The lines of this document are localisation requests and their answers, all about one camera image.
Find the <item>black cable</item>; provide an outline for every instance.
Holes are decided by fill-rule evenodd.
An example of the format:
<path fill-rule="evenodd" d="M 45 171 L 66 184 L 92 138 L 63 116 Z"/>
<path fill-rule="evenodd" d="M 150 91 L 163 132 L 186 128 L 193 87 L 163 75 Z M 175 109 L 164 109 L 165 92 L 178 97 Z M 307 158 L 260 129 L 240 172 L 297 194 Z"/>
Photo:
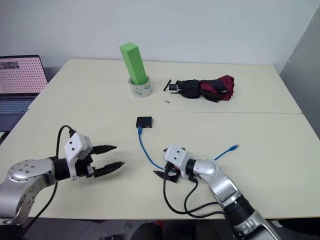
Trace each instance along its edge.
<path fill-rule="evenodd" d="M 57 140 L 56 140 L 56 148 L 55 148 L 55 156 L 58 157 L 59 155 L 59 146 L 60 146 L 60 138 L 61 138 L 61 133 L 63 131 L 64 128 L 68 128 L 69 129 L 69 134 L 70 136 L 73 135 L 73 133 L 75 132 L 69 125 L 63 125 L 58 132 L 58 136 L 57 136 Z M 29 224 L 24 228 L 22 235 L 21 235 L 21 239 L 22 237 L 26 234 L 26 232 L 29 230 L 29 228 L 35 223 L 35 221 L 39 218 L 39 216 L 47 209 L 47 207 L 50 205 L 50 203 L 52 202 L 52 200 L 54 199 L 54 196 L 56 194 L 57 191 L 57 187 L 58 187 L 58 181 L 55 182 L 54 185 L 54 189 L 52 192 L 52 195 L 49 199 L 49 201 L 46 203 L 46 205 L 41 209 L 41 211 L 29 222 Z"/>
<path fill-rule="evenodd" d="M 187 209 L 187 201 L 188 201 L 189 197 L 191 196 L 191 194 L 197 189 L 197 187 L 198 187 L 198 180 L 197 180 L 196 178 L 194 178 L 194 177 L 189 178 L 189 180 L 190 180 L 191 182 L 195 183 L 195 187 L 194 187 L 194 188 L 188 193 L 188 195 L 186 196 L 186 198 L 185 198 L 185 200 L 184 200 L 183 206 L 184 206 L 185 212 L 186 212 L 190 217 L 193 217 L 193 218 L 196 218 L 196 219 L 202 219 L 202 218 L 206 218 L 206 217 L 209 217 L 209 216 L 212 216 L 212 215 L 216 215 L 216 214 L 225 215 L 225 213 L 224 213 L 223 211 L 213 211 L 213 212 L 210 212 L 210 213 L 204 214 L 204 215 L 194 215 L 194 214 L 192 214 L 192 213 L 195 212 L 195 211 L 194 211 L 194 209 L 193 209 L 193 210 L 188 210 L 188 209 Z M 217 203 L 216 201 L 213 201 L 213 202 L 209 202 L 209 203 L 207 203 L 207 204 L 205 204 L 205 205 L 209 206 L 209 205 L 215 205 L 215 204 L 218 204 L 218 203 Z"/>
<path fill-rule="evenodd" d="M 199 207 L 196 207 L 194 209 L 191 209 L 191 210 L 188 210 L 187 209 L 187 200 L 188 198 L 191 196 L 191 194 L 196 190 L 196 188 L 198 187 L 198 181 L 195 179 L 194 183 L 195 184 L 195 187 L 189 192 L 189 194 L 186 196 L 185 200 L 184 200 L 184 204 L 185 204 L 185 208 L 184 210 L 185 211 L 178 211 L 176 209 L 174 209 L 171 204 L 169 203 L 168 201 L 168 198 L 167 198 L 167 194 L 166 194 L 166 181 L 167 181 L 167 175 L 168 173 L 170 172 L 172 166 L 169 164 L 167 164 L 165 166 L 165 171 L 164 171 L 164 176 L 163 176 L 163 197 L 164 197 L 164 201 L 165 203 L 167 204 L 167 206 L 176 214 L 180 214 L 180 215 L 185 215 L 185 214 L 188 214 L 189 216 L 193 217 L 193 218 L 198 218 L 198 219 L 201 219 L 201 218 L 206 218 L 208 216 L 212 216 L 212 215 L 215 215 L 215 214 L 225 214 L 223 211 L 214 211 L 214 212 L 211 212 L 211 213 L 208 213 L 208 214 L 205 214 L 205 215 L 193 215 L 192 213 L 193 212 L 196 212 L 198 210 L 201 210 L 207 206 L 210 206 L 210 205 L 216 205 L 218 204 L 216 201 L 212 201 L 212 202 L 208 202 L 204 205 L 201 205 Z"/>

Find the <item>laptop keyboard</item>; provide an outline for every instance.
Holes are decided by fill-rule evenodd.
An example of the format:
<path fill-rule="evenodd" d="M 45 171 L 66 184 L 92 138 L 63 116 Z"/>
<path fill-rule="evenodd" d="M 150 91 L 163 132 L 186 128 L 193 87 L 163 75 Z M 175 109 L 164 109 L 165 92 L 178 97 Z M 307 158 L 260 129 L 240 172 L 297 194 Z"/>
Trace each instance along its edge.
<path fill-rule="evenodd" d="M 28 110 L 32 100 L 0 101 L 0 114 L 20 114 Z"/>

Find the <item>small black box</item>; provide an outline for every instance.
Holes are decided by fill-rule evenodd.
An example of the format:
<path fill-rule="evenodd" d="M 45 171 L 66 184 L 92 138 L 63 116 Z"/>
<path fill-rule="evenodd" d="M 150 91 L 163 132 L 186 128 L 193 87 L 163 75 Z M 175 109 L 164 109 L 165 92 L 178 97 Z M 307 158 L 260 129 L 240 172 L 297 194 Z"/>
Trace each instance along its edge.
<path fill-rule="evenodd" d="M 145 128 L 152 128 L 152 117 L 151 116 L 138 116 L 136 118 L 136 128 L 142 127 Z"/>

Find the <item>tape roll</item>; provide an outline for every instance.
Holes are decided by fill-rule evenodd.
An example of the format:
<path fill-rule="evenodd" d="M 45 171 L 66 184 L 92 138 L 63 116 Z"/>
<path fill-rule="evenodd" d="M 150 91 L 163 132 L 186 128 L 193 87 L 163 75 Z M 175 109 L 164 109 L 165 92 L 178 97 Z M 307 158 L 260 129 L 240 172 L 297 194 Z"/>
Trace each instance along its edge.
<path fill-rule="evenodd" d="M 148 80 L 146 81 L 145 84 L 141 84 L 141 85 L 134 85 L 131 82 L 131 78 L 129 78 L 128 83 L 130 85 L 131 92 L 135 97 L 144 98 L 144 97 L 148 97 L 152 93 L 151 79 L 148 75 L 146 77 Z"/>

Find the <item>green foam block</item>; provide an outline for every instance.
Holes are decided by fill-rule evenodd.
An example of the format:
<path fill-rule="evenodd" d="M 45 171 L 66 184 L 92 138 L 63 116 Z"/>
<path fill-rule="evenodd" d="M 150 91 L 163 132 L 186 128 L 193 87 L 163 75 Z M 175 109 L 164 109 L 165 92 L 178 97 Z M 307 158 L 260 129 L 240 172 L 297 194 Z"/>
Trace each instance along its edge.
<path fill-rule="evenodd" d="M 142 85 L 148 81 L 144 64 L 141 59 L 139 48 L 132 42 L 119 47 L 123 60 L 134 85 Z"/>

